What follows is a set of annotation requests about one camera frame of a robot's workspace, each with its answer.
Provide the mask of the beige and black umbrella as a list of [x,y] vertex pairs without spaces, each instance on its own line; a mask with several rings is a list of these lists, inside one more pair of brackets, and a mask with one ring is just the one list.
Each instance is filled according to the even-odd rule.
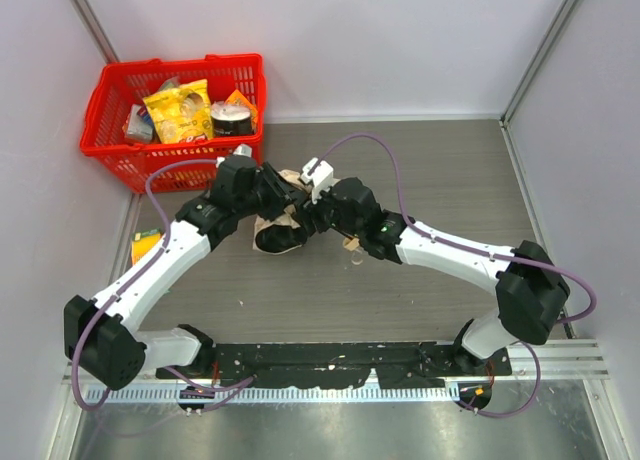
[[[300,173],[293,170],[278,172],[285,181],[297,190],[309,193],[310,188],[300,181]],[[293,207],[286,207],[285,212],[275,220],[266,220],[257,216],[253,229],[253,250],[268,255],[282,255],[304,246],[308,234],[303,232],[301,224],[292,216]],[[359,240],[347,238],[343,241],[343,248],[352,252],[352,263],[360,265],[363,260],[356,260],[356,254],[363,254]]]

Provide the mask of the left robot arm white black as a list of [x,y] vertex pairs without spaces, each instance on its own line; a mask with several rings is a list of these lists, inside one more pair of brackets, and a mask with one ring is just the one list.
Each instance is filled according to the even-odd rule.
[[144,318],[242,219],[276,219],[303,205],[311,187],[308,177],[294,179],[251,157],[224,159],[211,186],[166,222],[162,239],[135,266],[91,299],[75,296],[67,303],[64,346],[72,372],[85,370],[113,391],[148,370],[173,367],[185,375],[207,374],[214,363],[209,336],[186,324],[144,332]]

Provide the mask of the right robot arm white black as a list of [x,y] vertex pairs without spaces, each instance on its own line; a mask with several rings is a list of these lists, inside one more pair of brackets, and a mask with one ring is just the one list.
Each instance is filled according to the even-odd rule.
[[445,234],[382,208],[355,177],[316,182],[303,175],[301,182],[311,196],[303,207],[308,232],[333,229],[376,259],[434,269],[495,295],[496,308],[469,320],[454,340],[450,358],[461,371],[479,371],[518,341],[549,339],[570,289],[537,243],[500,247]]

